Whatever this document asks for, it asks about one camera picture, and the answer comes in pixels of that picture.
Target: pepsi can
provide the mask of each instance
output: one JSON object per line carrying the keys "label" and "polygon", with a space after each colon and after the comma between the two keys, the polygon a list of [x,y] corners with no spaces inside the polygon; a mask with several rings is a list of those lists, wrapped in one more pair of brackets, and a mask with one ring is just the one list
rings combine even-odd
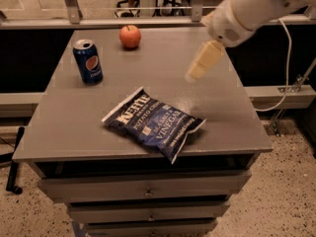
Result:
{"label": "pepsi can", "polygon": [[88,85],[98,84],[103,79],[96,46],[89,39],[79,39],[73,45],[73,55],[78,64],[82,81]]}

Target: kettle chips bag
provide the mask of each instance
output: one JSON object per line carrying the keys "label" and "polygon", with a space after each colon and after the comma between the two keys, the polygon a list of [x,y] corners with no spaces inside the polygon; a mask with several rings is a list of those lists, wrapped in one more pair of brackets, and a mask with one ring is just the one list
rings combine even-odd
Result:
{"label": "kettle chips bag", "polygon": [[162,153],[173,164],[188,134],[196,132],[206,119],[192,117],[152,99],[140,87],[110,111],[102,122],[131,134],[144,146]]}

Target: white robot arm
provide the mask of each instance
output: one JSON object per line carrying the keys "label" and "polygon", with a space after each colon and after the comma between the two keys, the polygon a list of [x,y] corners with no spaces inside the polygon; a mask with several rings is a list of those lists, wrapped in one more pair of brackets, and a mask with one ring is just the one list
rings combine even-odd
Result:
{"label": "white robot arm", "polygon": [[294,12],[316,0],[224,0],[202,23],[226,47],[250,38],[263,23]]}

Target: red apple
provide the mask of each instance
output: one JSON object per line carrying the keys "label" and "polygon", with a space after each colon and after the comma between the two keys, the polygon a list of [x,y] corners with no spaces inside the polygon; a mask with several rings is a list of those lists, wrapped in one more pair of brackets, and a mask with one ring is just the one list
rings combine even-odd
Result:
{"label": "red apple", "polygon": [[128,25],[120,29],[119,39],[126,48],[138,47],[141,39],[140,30],[137,26]]}

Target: black cable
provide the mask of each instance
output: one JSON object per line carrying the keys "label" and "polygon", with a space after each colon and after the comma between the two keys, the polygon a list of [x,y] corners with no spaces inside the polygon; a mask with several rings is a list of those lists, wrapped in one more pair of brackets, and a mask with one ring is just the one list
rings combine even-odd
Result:
{"label": "black cable", "polygon": [[10,144],[9,142],[5,141],[2,137],[0,137],[0,139],[1,139],[4,143],[6,143],[7,145],[9,145],[9,146],[15,148],[14,145],[12,145],[12,144]]}

